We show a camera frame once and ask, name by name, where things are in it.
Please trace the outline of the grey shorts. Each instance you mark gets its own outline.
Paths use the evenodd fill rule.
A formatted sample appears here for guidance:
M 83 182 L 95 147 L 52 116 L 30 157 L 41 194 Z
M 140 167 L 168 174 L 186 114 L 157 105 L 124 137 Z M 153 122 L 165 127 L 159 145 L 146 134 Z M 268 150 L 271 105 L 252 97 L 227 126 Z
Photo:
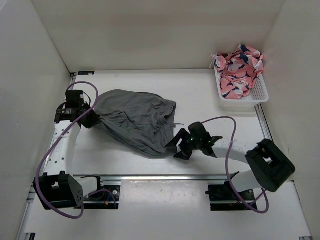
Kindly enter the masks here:
M 177 103 L 149 92 L 115 89 L 101 94 L 94 108 L 95 128 L 149 158 L 177 153 L 174 138 Z

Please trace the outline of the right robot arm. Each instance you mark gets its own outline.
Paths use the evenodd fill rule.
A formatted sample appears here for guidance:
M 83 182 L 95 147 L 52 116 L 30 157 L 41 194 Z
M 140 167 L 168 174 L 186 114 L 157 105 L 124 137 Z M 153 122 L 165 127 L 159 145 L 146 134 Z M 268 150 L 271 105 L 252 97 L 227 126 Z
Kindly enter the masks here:
M 193 151 L 199 150 L 213 158 L 228 157 L 250 166 L 250 170 L 234 173 L 225 186 L 224 193 L 230 200 L 238 199 L 244 191 L 262 188 L 276 192 L 296 171 L 294 164 L 269 139 L 258 143 L 226 141 L 222 136 L 211 136 L 201 122 L 180 129 L 165 146 L 179 146 L 173 157 L 188 161 Z

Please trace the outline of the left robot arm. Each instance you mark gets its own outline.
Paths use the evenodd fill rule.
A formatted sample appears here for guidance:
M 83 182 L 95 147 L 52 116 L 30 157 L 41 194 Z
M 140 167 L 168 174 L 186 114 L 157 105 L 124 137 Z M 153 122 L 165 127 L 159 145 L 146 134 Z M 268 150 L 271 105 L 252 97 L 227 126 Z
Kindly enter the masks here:
M 76 180 L 72 174 L 74 151 L 81 128 L 90 129 L 99 120 L 99 115 L 85 102 L 85 96 L 82 90 L 68 90 L 65 102 L 56 110 L 54 139 L 58 143 L 45 158 L 45 167 L 33 180 L 34 190 L 46 210 L 50 209 L 50 205 L 56 209 L 80 208 L 86 195 L 100 200 L 105 194 L 104 186 L 94 177 Z

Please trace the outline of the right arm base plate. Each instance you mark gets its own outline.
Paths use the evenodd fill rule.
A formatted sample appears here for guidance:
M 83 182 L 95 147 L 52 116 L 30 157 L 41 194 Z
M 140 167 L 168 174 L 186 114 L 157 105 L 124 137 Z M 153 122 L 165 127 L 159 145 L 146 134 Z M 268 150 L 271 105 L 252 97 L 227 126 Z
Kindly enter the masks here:
M 239 200 L 230 187 L 224 184 L 210 184 L 205 192 L 209 196 L 210 210 L 218 211 L 249 211 Z

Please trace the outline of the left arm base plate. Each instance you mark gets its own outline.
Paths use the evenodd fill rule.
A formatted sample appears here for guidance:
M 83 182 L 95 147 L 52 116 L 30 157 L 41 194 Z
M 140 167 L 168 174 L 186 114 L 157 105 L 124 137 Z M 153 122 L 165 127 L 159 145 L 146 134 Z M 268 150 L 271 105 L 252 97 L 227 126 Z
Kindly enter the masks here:
M 89 210 L 118 210 L 120 203 L 121 186 L 120 185 L 104 185 L 103 191 L 84 199 L 84 209 Z

